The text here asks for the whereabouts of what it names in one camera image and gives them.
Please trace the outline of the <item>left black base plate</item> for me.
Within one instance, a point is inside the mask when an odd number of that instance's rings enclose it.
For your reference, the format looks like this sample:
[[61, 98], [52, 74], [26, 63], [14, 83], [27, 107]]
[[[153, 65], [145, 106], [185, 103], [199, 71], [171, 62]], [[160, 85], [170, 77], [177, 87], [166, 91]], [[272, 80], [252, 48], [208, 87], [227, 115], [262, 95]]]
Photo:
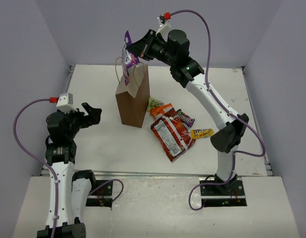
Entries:
[[102, 186], [87, 198], [86, 206], [111, 208], [113, 200], [112, 190], [113, 190], [113, 182], [110, 182], [105, 186]]

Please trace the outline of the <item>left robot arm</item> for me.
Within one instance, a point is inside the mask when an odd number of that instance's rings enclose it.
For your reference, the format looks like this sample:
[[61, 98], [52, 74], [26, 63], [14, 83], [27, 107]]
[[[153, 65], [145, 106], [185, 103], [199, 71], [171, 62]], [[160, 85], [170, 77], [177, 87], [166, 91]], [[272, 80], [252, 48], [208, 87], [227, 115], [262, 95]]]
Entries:
[[84, 238], [83, 215], [88, 195], [96, 192], [98, 183], [92, 170], [75, 171], [76, 143], [79, 130], [100, 123], [101, 109], [82, 103], [79, 109], [57, 110], [47, 119], [46, 160], [50, 171], [51, 194], [46, 227], [39, 238]]

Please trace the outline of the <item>purple Fox's candy bag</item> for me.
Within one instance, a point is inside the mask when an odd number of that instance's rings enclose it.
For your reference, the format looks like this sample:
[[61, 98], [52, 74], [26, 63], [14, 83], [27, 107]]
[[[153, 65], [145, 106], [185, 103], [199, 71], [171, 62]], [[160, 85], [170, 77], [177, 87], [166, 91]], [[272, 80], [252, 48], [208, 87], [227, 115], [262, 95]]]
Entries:
[[132, 40], [130, 37], [130, 33], [127, 30], [124, 35], [123, 48], [122, 48], [122, 70], [124, 76], [124, 83], [127, 86], [130, 82], [130, 73], [129, 69], [135, 65], [137, 65], [140, 61], [137, 56], [129, 52], [126, 48], [127, 46], [132, 44]]

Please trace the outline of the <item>red Doritos chip bag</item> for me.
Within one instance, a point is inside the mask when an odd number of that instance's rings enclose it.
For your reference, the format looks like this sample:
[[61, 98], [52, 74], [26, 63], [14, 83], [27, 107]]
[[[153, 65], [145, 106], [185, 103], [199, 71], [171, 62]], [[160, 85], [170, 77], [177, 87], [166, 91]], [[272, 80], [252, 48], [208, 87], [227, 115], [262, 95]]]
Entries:
[[151, 131], [172, 163], [187, 152], [196, 141], [189, 135], [174, 108], [159, 117], [151, 125]]

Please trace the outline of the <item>orange Reese's packet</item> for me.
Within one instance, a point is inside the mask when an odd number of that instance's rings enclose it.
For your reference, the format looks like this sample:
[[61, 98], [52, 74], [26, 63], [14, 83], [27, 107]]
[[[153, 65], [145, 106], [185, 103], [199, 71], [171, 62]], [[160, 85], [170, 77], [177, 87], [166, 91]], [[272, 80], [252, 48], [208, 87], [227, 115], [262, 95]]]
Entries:
[[173, 105], [171, 103], [155, 107], [150, 110], [150, 115], [153, 116], [155, 119], [158, 119], [172, 108]]

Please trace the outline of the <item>brown paper bag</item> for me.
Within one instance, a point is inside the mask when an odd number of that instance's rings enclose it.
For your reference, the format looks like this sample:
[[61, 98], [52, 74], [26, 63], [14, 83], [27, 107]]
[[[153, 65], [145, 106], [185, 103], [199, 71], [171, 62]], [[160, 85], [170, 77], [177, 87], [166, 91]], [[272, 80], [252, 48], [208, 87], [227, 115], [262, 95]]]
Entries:
[[129, 71], [129, 83], [125, 74], [117, 76], [118, 86], [115, 97], [123, 125], [141, 128], [144, 123], [150, 97], [148, 65], [139, 62]]

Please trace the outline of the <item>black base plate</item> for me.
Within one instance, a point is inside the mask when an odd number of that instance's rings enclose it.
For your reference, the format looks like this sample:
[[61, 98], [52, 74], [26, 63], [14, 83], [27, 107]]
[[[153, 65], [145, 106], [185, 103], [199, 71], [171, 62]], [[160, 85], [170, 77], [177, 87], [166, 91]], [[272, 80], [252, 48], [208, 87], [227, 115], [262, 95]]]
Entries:
[[112, 190], [113, 190], [113, 182], [110, 182], [105, 186], [102, 186], [87, 198], [86, 206], [111, 208], [113, 200]]
[[229, 182], [223, 188], [219, 186], [201, 186], [203, 207], [242, 207], [247, 206], [243, 181], [241, 178]]

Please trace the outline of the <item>green candy packet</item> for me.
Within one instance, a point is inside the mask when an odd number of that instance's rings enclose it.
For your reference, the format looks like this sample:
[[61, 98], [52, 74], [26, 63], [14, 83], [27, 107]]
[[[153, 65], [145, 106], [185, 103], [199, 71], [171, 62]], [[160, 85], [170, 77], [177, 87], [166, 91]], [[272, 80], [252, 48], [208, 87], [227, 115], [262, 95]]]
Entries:
[[162, 105], [164, 105], [164, 103], [162, 101], [159, 101], [155, 98], [149, 97], [147, 112], [150, 112], [151, 109], [160, 107]]

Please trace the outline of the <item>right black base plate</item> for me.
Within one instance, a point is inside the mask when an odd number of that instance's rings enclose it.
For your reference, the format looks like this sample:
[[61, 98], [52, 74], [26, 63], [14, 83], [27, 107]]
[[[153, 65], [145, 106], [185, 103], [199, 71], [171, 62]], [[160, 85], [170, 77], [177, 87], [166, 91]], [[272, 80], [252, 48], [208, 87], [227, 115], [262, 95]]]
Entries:
[[219, 186], [201, 186], [203, 207], [242, 207], [247, 206], [243, 181], [241, 178], [229, 182], [223, 188]]

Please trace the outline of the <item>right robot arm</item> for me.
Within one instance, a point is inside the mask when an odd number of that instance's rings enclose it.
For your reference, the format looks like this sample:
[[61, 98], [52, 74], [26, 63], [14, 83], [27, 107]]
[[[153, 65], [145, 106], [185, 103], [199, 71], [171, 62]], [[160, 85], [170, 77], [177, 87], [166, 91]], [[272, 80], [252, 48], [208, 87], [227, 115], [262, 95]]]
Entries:
[[215, 189], [219, 194], [227, 194], [236, 179], [234, 152], [237, 151], [246, 130], [249, 117], [239, 114], [216, 96], [216, 91], [205, 82], [205, 71], [189, 55], [190, 41], [182, 30], [171, 30], [167, 39], [160, 33], [149, 30], [140, 40], [128, 45], [127, 51], [150, 61], [157, 59], [170, 66], [172, 77], [193, 94], [210, 114], [218, 129], [210, 141], [218, 154], [218, 168], [215, 174]]

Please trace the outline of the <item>brown M&M's packet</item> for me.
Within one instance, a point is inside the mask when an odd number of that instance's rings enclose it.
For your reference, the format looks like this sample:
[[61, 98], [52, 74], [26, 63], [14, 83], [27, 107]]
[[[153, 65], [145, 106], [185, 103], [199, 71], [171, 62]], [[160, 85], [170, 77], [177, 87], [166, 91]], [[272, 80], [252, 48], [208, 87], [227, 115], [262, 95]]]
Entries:
[[184, 123], [187, 127], [192, 127], [195, 119], [187, 115], [185, 112], [183, 112], [181, 109], [178, 109], [177, 115], [179, 116], [182, 123]]

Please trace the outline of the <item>yellow M&M's packet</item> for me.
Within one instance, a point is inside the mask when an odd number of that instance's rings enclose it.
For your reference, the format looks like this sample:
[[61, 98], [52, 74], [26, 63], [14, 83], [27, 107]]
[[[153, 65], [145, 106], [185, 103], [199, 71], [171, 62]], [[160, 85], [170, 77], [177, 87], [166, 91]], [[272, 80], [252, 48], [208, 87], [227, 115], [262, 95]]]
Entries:
[[211, 137], [214, 134], [213, 129], [192, 129], [191, 130], [191, 137], [193, 139], [200, 139], [200, 138], [206, 138]]

